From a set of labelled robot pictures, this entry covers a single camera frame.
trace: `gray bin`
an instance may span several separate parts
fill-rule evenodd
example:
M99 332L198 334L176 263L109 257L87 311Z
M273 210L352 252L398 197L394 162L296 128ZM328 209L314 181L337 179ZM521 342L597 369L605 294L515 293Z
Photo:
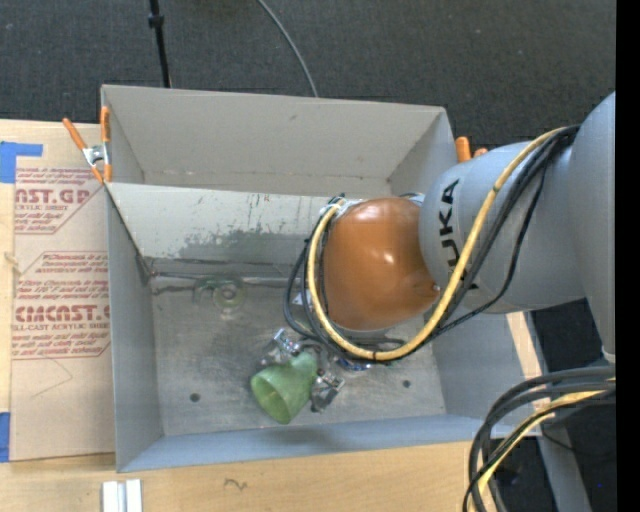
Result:
M321 414L282 426L251 395L320 208L426 191L456 163L444 109L122 86L102 102L118 471L467 440L523 379L507 318L480 315L402 361L345 372ZM203 278L241 283L243 301Z

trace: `metal bracket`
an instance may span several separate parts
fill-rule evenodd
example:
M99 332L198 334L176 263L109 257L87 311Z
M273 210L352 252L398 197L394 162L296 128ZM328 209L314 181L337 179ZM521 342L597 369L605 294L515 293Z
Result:
M326 370L319 370L318 377L311 386L311 410L324 411L344 386L344 379Z
M207 277L198 279L193 285L193 302L200 302L204 290L211 290L214 302L224 308L239 306L247 296L247 290L239 280Z
M90 165L96 165L100 160L105 159L104 145L97 145L90 148L82 148L82 154Z
M302 349L299 343L291 341L285 336L284 329L271 338L267 346L267 355L260 360L260 367L266 367L272 364L284 364L293 356L300 353Z

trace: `cardboard sheet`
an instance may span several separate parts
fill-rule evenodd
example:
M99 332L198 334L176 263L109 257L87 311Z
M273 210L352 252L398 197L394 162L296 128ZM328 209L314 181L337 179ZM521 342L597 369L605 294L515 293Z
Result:
M97 125L77 128L98 142ZM0 342L11 357L9 458L113 451L105 191L62 123L2 121L0 140L42 147L41 156L18 153L7 175L13 300Z

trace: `orange clip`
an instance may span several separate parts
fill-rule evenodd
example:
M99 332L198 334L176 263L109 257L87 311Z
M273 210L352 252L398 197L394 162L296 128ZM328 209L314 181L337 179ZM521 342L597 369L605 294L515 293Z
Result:
M100 133L104 145L104 179L111 181L112 167L109 160L108 144L111 142L111 122L109 108L103 106L100 110Z
M71 138L73 139L73 142L75 142L76 146L78 146L78 149L82 151L84 154L85 150L87 149L87 145L84 143L84 140L82 139L82 136L80 135L78 130L76 130L76 127L66 117L62 120L62 124L65 126L65 128L69 132L69 135L71 135ZM101 184L103 184L104 180L102 179L102 175L100 174L100 171L98 171L98 168L96 167L96 165L92 164L88 160L87 162L91 166L91 172L93 173L93 175Z
M456 153L458 155L458 163L471 160L471 146L467 137L458 137L456 139Z
M487 153L487 148L478 148L473 153L473 158ZM458 155L458 163L471 160L471 144L467 137L458 137L456 139L456 154Z

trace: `yellow cable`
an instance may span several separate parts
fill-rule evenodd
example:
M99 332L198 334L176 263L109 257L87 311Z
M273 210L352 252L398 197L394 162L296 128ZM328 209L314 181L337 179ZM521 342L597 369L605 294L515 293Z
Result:
M615 378L608 379L608 380L615 382ZM509 438L504 439L500 443L500 445L496 448L496 451L501 450L502 447L507 442L509 442L509 447L505 450L505 452L491 463L491 466L488 467L487 471L478 480L477 486L478 486L478 492L480 493L480 495L484 493L487 485L489 484L489 480L493 476L493 473L496 471L498 466L502 463L504 458L511 452L511 450L513 450L513 448L522 440L522 438L525 437L533 428L535 428L540 423L542 423L546 419L553 416L555 414L555 409L559 409L560 407L565 407L570 404L581 402L582 400L586 400L587 398L591 398L595 395L604 394L604 393L606 392L605 391L581 391L581 392L569 393L551 401L549 404L545 405L540 410L534 412L532 415L528 416L525 420L523 420L520 423L520 425L516 427L514 432L517 432L518 430L523 428L525 425L526 425L526 429L523 429L523 431L520 432L520 434L518 434L514 439L510 439L510 440ZM534 416L537 416L538 414L540 414L540 417L532 419ZM475 506L473 506L472 502L469 502L469 503L472 505L472 508L470 510L474 511Z
M529 156L536 148L538 148L544 141L546 141L548 138L552 137L562 129L563 128L552 130L531 141L522 151L520 151L520 153L518 153L518 155L511 161L511 163L509 163L509 165L505 167L502 173L500 173L500 176L498 176L498 178L496 179L492 189L487 194L482 206L480 207L480 210L478 211L478 214L476 215L475 221L471 227L471 231L469 232L469 236L465 241L465 244L460 253L458 263L454 267L451 278L447 283L447 287L442 293L442 296L440 297L440 300L438 301L438 304L434 309L432 315L429 317L427 323L420 330L420 332L416 334L414 338L396 349L373 351L363 349L357 345L354 345L349 340L346 340L338 331L336 331L336 329L334 329L334 327L331 325L331 322L322 310L322 307L319 306L320 300L318 297L318 290L315 280L316 253L318 250L320 237L322 236L331 218L340 208L340 204L332 204L313 232L309 247L309 258L307 261L307 281L309 286L309 293L311 294L312 304L315 307L315 312L319 322L321 323L325 331L327 331L327 334L329 334L331 339L347 352L359 358L373 361L392 361L394 359L399 359L406 356L422 343L424 343L429 334L431 334L431 331L433 331L435 326L442 318L442 315L446 311L447 306L453 298L453 294L455 293L456 288L458 287L458 284L462 279L465 267L467 266L467 262L471 257L471 252L473 251L480 231L482 230L482 225L489 213L491 205L495 201L496 195L498 194L498 192L500 192L507 179L509 179L509 176L513 174L515 169L522 163L522 161L527 156Z

